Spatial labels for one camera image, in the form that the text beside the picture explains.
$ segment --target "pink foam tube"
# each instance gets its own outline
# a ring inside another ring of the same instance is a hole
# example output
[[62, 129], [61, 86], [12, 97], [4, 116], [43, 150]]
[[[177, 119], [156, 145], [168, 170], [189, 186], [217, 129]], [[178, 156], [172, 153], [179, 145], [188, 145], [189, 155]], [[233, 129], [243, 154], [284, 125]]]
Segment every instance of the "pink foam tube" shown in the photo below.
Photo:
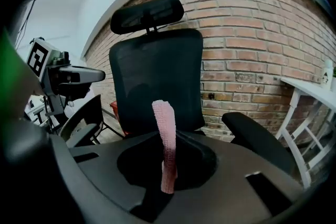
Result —
[[173, 194], [177, 177], [175, 114], [170, 104], [162, 100], [154, 101], [152, 107], [164, 147], [161, 191]]

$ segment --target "red object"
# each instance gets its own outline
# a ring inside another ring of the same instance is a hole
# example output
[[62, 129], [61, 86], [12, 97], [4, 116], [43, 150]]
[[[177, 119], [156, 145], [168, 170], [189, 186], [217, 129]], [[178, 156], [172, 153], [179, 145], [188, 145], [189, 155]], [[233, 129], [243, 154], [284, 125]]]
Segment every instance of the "red object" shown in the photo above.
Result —
[[[119, 122], [119, 124], [120, 124], [119, 115], [118, 115], [118, 106], [117, 106], [117, 102], [114, 101], [114, 102], [110, 103], [110, 107], [112, 107], [113, 112], [114, 112], [114, 114], [116, 115], [116, 118], [117, 118], [117, 120], [118, 120], [118, 122]], [[129, 133], [129, 132], [126, 132], [126, 131], [123, 130], [123, 129], [122, 129], [122, 131], [124, 132], [125, 135], [131, 134], [131, 133]]]

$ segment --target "white table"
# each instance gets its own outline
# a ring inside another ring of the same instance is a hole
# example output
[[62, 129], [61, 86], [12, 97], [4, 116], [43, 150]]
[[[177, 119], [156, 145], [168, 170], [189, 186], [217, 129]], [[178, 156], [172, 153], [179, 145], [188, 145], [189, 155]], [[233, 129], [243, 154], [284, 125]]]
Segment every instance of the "white table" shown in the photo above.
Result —
[[[312, 169], [315, 165], [317, 165], [327, 155], [327, 153], [330, 151], [330, 149], [332, 149], [333, 145], [336, 142], [336, 130], [334, 124], [331, 123], [333, 115], [336, 112], [336, 93], [325, 90], [321, 88], [319, 85], [315, 85], [313, 83], [302, 80], [281, 78], [281, 81], [294, 86], [295, 89], [292, 95], [292, 99], [290, 101], [289, 111], [276, 135], [276, 138], [279, 139], [281, 138], [281, 136], [285, 138], [286, 143], [288, 144], [290, 150], [292, 151], [295, 161], [298, 165], [303, 186], [305, 188], [308, 188], [311, 184], [309, 170]], [[294, 113], [295, 108], [297, 107], [301, 95], [310, 95], [314, 97], [316, 100], [318, 100], [318, 102], [311, 109], [308, 117], [304, 120], [304, 122], [302, 122], [301, 125], [292, 134], [290, 134], [287, 131], [286, 127]], [[315, 115], [317, 114], [322, 104], [326, 105], [331, 110], [329, 112], [329, 115], [323, 122], [322, 127], [319, 130], [317, 136], [315, 136], [308, 128], [308, 125], [314, 119]], [[333, 130], [333, 137], [330, 140], [330, 142], [325, 147], [323, 147], [319, 142], [319, 139], [321, 139], [321, 137], [326, 133], [326, 131], [328, 131], [327, 130], [328, 128]], [[312, 142], [308, 146], [308, 148], [303, 153], [301, 153], [295, 144], [295, 139], [304, 130], [306, 130], [308, 134], [311, 136]], [[317, 146], [320, 152], [309, 162], [305, 163], [303, 155], [308, 151], [308, 149], [313, 148], [314, 146]]]

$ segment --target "chair headrest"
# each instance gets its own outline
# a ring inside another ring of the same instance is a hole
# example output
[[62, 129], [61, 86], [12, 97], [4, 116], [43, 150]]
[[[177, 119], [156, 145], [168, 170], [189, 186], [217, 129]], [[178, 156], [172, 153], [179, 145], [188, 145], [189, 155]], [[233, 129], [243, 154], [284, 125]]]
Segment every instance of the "chair headrest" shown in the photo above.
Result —
[[179, 0], [153, 0], [114, 12], [110, 27], [121, 35], [181, 20], [184, 9]]

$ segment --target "brick wall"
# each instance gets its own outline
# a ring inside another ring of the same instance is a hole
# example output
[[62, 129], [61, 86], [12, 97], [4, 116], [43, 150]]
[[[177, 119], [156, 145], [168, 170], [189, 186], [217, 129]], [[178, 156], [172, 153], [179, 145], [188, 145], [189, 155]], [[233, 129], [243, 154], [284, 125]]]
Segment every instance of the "brick wall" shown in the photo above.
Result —
[[[130, 0], [134, 5], [148, 0]], [[281, 76], [320, 82], [323, 61], [336, 62], [336, 36], [327, 16], [313, 0], [181, 0], [185, 15], [163, 30], [196, 28], [204, 37], [201, 71], [204, 131], [227, 138], [221, 116], [239, 111], [276, 133], [289, 109], [292, 89]], [[107, 23], [89, 48], [90, 67], [104, 70], [105, 81], [93, 85], [102, 105], [116, 99], [108, 52], [113, 44], [145, 31], [115, 35]], [[290, 122], [296, 128], [313, 105], [303, 98]], [[327, 110], [311, 124], [316, 132]]]

